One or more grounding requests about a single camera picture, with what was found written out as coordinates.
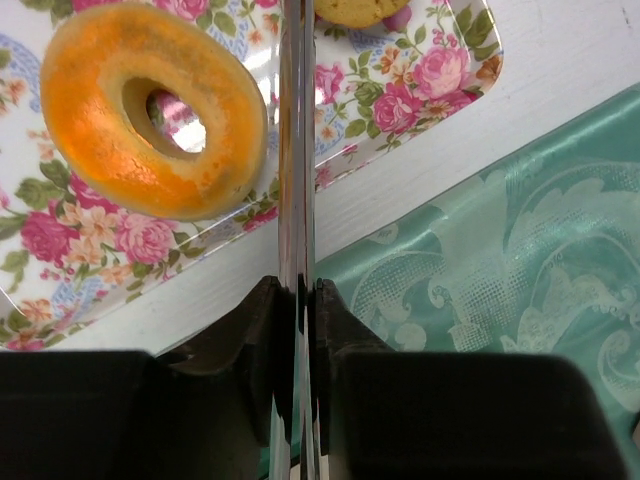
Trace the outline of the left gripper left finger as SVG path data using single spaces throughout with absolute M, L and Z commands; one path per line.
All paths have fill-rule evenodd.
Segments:
M 232 311 L 161 355 L 1 357 L 5 479 L 254 479 L 269 439 L 267 276 Z

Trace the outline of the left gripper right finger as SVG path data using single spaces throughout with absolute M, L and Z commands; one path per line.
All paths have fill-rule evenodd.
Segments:
M 332 479 L 625 479 L 585 376 L 549 355 L 400 352 L 334 283 L 316 290 L 322 451 Z

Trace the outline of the silver slotted spatula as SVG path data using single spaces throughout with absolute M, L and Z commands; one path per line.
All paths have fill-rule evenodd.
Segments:
M 314 4 L 285 1 L 279 74 L 279 281 L 278 340 L 273 394 L 272 479 L 291 476 L 291 449 L 300 445 L 299 476 L 318 479 L 317 400 L 312 389 L 314 343 L 315 43 Z

